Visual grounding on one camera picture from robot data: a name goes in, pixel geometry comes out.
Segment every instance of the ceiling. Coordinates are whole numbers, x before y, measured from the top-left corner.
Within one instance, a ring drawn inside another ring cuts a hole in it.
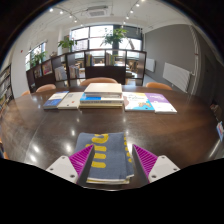
[[[108,16],[100,18],[88,18],[85,11],[93,6],[108,6]],[[53,7],[53,12],[46,11],[37,20],[30,24],[29,28],[33,31],[45,32],[53,31],[58,27],[65,28],[80,27],[81,23],[84,25],[100,24],[100,23],[116,23],[136,26],[143,28],[143,32],[148,32],[150,29],[155,29],[167,24],[189,24],[189,20],[168,7],[158,0],[67,0],[61,4]],[[75,23],[75,18],[69,18],[69,13],[72,13],[78,19]]]

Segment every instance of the wooden table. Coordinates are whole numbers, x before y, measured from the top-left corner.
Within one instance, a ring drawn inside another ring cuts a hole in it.
[[[85,87],[60,88],[12,100],[5,109],[2,141],[11,160],[48,168],[61,155],[74,154],[79,133],[125,132],[132,144],[157,156],[166,155],[180,169],[213,160],[220,143],[217,121],[198,97],[176,91],[123,86],[125,92],[163,94],[176,108],[176,115],[125,112],[124,109],[44,110],[43,104],[56,91],[84,91]],[[99,189],[129,189],[144,186],[135,169],[128,185],[96,185]]]

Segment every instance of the radiator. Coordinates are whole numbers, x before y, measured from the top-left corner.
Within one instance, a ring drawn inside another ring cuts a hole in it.
[[[146,58],[146,65],[145,65],[146,69],[148,69],[151,72],[154,72],[155,64],[156,64],[155,60],[150,59],[150,58]]]
[[[176,87],[184,92],[187,92],[190,81],[190,72],[179,68],[175,65],[165,63],[163,78],[174,84]]]

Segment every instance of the bookshelf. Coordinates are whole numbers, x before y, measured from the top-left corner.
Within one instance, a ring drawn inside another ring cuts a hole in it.
[[[108,77],[125,85],[128,79],[142,86],[146,52],[126,49],[92,49],[65,53],[27,71],[30,92],[46,84],[76,86],[77,80]]]
[[[9,102],[14,99],[11,85],[11,64],[8,65],[0,73],[0,118],[2,113],[9,104]]]

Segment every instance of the orange chair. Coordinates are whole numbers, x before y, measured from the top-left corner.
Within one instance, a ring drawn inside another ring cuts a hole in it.
[[[0,147],[1,147],[1,148],[3,147],[1,137],[0,137]],[[4,151],[4,153],[3,153],[3,156],[4,156],[4,159],[8,159],[8,160],[9,160],[9,157],[8,157],[8,155],[7,155],[7,153],[6,153],[5,151]]]
[[[27,91],[23,92],[21,96],[25,96],[25,95],[29,95],[29,94],[30,94],[30,91],[27,90]]]
[[[56,89],[56,86],[54,84],[44,85],[39,87],[36,92],[39,93],[39,92],[44,92],[51,89]]]
[[[149,88],[157,88],[157,89],[167,89],[167,90],[173,90],[170,86],[163,84],[163,83],[157,83],[157,82],[148,82],[146,84],[146,87]]]
[[[88,86],[90,83],[117,83],[117,81],[115,79],[104,78],[104,77],[91,78],[81,82],[80,86]]]

